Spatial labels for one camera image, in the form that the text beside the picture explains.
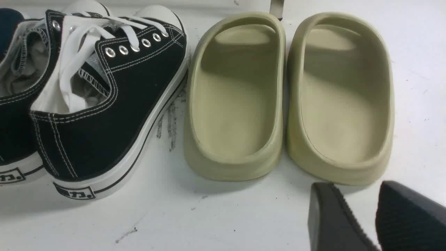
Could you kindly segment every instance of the white floor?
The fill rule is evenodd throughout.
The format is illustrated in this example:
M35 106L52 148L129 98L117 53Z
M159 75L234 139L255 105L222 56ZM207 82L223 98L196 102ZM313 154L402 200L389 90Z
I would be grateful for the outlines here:
M43 5L12 6L25 2L6 1L31 16L42 15ZM134 6L120 8L114 2L119 3L103 1L112 3L108 5L117 15L148 4L130 0ZM268 0L165 3L184 19L193 45L214 23L233 13L269 10ZM324 11L367 20L387 43L396 124L392 157L381 180L399 181L446 205L446 2L286 0L282 22L288 45L304 18ZM90 204L68 200L57 194L48 177L1 187L0 249L310 250L310 185L318 179L296 167L286 153L271 174L257 180L224 183L199 177L183 158L183 101L184 97L178 98L165 114L160 139L153 137L147 144L131 181L110 197ZM376 243L381 180L369 187L339 186Z

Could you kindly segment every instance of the sneaker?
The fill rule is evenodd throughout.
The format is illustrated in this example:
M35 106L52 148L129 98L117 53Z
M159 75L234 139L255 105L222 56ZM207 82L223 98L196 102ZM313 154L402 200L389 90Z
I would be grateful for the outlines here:
M92 12L78 13L81 6ZM108 12L91 0L74 3L65 11L92 17ZM21 21L0 64L0 185L22 184L45 174L28 113L59 57L64 16L47 11L45 18Z
M2 24L0 27L0 34L2 34L0 37L0 63L8 51L17 25L25 18L26 15L17 10L0 8L0 24Z
M131 17L63 19L58 71L31 106L36 140L56 190L76 200L112 194L182 90L190 50L163 6Z

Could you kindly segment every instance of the sneaker heel logo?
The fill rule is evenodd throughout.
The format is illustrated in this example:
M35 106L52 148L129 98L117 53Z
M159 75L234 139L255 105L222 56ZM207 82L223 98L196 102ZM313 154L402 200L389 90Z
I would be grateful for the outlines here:
M65 188L56 183L53 184L56 187L58 193L73 200L92 200L96 198L91 187Z
M22 174L19 168L11 169L9 171L0 172L0 184L10 184L24 181L26 177Z

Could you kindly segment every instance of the beige slide sandal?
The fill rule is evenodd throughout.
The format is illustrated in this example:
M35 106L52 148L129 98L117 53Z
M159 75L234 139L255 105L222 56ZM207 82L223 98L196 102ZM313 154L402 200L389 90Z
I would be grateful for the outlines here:
M392 147L391 66L366 22L321 13L298 27L288 58L288 152L295 163L341 184L369 184Z
M226 18L202 37L188 82L184 155L213 180L263 176L282 149L285 33L267 13Z

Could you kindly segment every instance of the metal eyelet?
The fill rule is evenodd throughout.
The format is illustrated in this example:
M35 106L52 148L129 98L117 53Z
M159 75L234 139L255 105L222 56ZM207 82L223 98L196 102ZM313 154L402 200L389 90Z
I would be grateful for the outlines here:
M122 55L127 55L127 54L128 54L128 50L127 50L127 48L125 48L125 46L123 46L123 45L120 45L120 46L119 46L119 52L120 52Z
M52 24L56 31L60 31L60 24L56 20L53 20Z
M161 41L160 35L158 35L156 33L153 34L153 39L155 39L155 41L157 41L157 42Z
M107 56L110 58L114 58L116 56L115 51L110 47L105 48L105 54L107 54Z
M152 44L150 43L150 41L148 39L141 39L141 43L142 45L144 45L145 47L150 47Z
M133 48L133 46L130 46L130 48L131 48L134 52L138 52L138 51L140 51L139 47L137 47L137 48Z

